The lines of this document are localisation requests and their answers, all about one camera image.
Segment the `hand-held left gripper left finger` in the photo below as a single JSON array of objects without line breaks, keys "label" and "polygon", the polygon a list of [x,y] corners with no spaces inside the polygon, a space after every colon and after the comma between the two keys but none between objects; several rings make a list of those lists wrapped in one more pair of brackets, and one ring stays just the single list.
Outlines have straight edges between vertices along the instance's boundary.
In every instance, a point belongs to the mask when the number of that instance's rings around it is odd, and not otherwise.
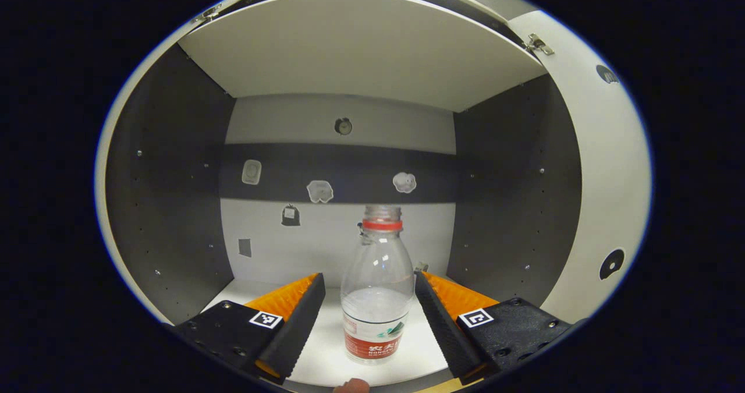
[{"label": "hand-held left gripper left finger", "polygon": [[308,342],[326,292],[324,275],[314,273],[247,303],[222,300],[165,329],[227,369],[282,385]]}]

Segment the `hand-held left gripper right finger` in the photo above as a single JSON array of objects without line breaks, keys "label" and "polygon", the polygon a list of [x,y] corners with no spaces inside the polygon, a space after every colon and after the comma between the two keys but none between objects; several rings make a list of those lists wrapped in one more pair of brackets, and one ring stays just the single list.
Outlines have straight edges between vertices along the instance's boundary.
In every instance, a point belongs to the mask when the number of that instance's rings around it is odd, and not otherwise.
[{"label": "hand-held left gripper right finger", "polygon": [[430,272],[415,276],[418,302],[462,385],[505,377],[574,332],[522,298],[497,301]]}]

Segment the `clear plastic bottle red label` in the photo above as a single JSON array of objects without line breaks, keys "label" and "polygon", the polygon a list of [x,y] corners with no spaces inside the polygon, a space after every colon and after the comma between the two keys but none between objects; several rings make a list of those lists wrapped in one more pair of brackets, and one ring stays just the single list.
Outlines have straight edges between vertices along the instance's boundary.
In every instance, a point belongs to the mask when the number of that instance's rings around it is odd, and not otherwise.
[{"label": "clear plastic bottle red label", "polygon": [[346,353],[368,366],[389,361],[399,350],[413,304],[416,278],[402,231],[399,206],[367,205],[359,244],[342,277]]}]

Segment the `white cabinet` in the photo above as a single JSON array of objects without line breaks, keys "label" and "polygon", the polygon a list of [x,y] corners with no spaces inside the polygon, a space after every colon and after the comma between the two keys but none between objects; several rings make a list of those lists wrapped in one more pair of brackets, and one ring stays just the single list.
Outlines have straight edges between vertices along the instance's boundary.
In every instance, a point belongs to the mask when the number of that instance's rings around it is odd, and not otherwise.
[{"label": "white cabinet", "polygon": [[[220,1],[209,22],[261,1]],[[508,22],[534,3],[422,1],[527,51]],[[120,255],[173,325],[314,273],[324,275],[325,299],[282,385],[242,376],[176,338],[179,346],[246,379],[250,391],[332,393],[363,378],[371,393],[418,393],[459,382],[415,289],[389,361],[347,356],[340,285],[373,204],[401,208],[414,276],[430,272],[542,310],[574,243],[582,189],[574,125],[548,72],[460,112],[359,95],[236,98],[179,45],[208,23],[193,22],[202,12],[166,38],[173,46],[115,126],[106,193]]]}]

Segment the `white cabinet shelf board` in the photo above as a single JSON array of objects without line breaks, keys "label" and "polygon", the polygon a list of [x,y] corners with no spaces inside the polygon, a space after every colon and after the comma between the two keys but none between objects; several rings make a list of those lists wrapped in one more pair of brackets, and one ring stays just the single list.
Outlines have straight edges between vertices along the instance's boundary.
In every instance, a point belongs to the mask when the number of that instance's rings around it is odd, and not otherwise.
[{"label": "white cabinet shelf board", "polygon": [[236,98],[359,95],[460,112],[547,72],[495,30],[422,0],[266,0],[179,45]]}]

